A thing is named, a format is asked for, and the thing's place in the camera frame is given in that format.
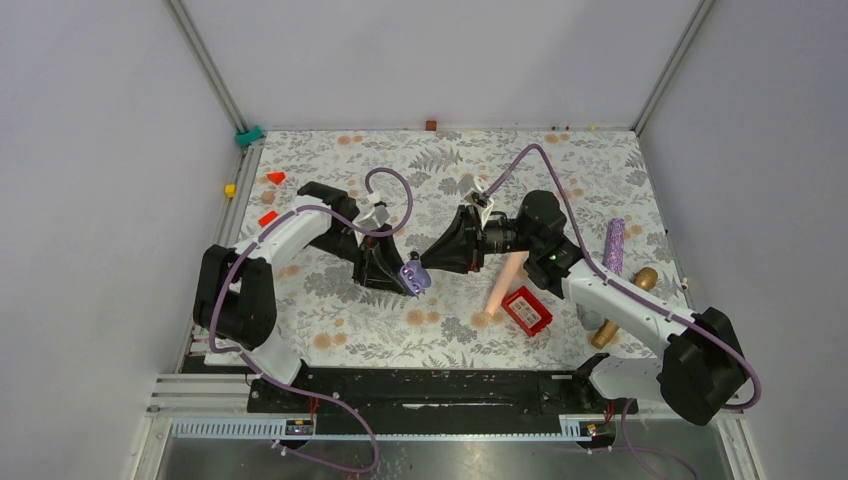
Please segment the lavender earbud charging case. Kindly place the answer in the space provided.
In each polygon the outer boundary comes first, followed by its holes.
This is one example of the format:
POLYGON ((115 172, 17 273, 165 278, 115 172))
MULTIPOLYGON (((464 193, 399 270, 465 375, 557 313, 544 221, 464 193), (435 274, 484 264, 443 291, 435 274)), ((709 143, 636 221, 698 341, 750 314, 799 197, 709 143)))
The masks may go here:
POLYGON ((399 270, 399 277, 406 289, 416 297, 425 294, 426 289, 432 285, 430 274, 418 259, 409 260, 403 264, 399 270))

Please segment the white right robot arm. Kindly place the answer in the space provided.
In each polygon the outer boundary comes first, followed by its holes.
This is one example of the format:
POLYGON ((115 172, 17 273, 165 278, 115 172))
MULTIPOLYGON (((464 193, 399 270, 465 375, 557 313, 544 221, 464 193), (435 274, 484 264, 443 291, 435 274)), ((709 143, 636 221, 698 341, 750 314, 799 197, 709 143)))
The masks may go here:
POLYGON ((565 235, 567 217, 555 195, 525 195, 514 218, 497 212, 481 220, 461 205, 447 230, 421 256, 427 270, 479 271, 488 255, 525 252, 529 280, 616 323, 656 356, 648 359, 597 355, 590 374, 573 386, 575 402, 597 412, 612 399, 664 402, 682 419, 709 423, 746 383, 761 394, 732 323, 710 307, 698 313, 669 306, 596 264, 565 235))

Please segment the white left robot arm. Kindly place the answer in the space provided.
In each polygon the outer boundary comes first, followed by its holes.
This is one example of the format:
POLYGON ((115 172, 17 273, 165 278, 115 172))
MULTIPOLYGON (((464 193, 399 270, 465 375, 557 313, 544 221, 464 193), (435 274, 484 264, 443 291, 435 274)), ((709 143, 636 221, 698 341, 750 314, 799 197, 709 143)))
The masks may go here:
POLYGON ((291 209, 272 215, 257 235, 204 252, 194 323, 208 331, 214 352, 244 355, 259 374, 275 379, 271 395, 282 408, 301 409, 311 387, 298 376, 301 357, 282 335, 274 277, 301 250, 313 247, 350 262, 352 280, 361 287, 418 295, 424 287, 402 260, 388 220, 381 200, 362 209, 343 190, 307 183, 291 209))

